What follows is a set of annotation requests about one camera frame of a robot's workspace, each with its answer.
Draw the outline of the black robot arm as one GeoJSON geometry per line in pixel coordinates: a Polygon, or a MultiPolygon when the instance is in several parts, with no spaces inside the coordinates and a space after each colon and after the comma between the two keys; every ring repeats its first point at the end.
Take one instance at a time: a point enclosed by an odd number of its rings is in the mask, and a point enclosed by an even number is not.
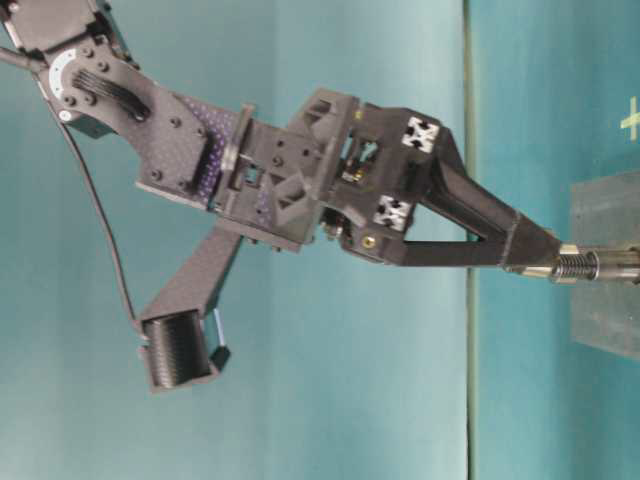
{"type": "Polygon", "coordinates": [[[60,121],[118,134],[141,189],[241,237],[295,252],[323,226],[347,252],[407,267],[559,260],[560,241],[471,179],[431,116],[319,89],[278,128],[145,76],[103,1],[5,1],[1,21],[60,121]]]}

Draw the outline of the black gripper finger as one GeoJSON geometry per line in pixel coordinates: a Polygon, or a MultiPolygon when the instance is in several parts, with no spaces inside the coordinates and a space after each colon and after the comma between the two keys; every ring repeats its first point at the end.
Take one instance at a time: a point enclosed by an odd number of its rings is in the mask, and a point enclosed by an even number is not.
{"type": "Polygon", "coordinates": [[[544,265],[559,256],[562,242],[530,219],[517,219],[497,240],[409,241],[403,267],[497,267],[544,265]]]}
{"type": "Polygon", "coordinates": [[[555,237],[439,155],[427,175],[421,203],[484,241],[554,245],[555,237]]]}

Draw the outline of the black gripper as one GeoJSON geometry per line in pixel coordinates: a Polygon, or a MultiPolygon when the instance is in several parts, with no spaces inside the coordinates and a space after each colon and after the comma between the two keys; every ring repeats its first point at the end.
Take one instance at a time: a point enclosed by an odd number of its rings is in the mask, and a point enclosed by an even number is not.
{"type": "Polygon", "coordinates": [[[137,75],[145,106],[140,188],[215,212],[242,236],[296,251],[318,225],[348,252],[392,265],[449,265],[447,242],[410,241],[440,122],[319,89],[278,128],[137,75]]]}

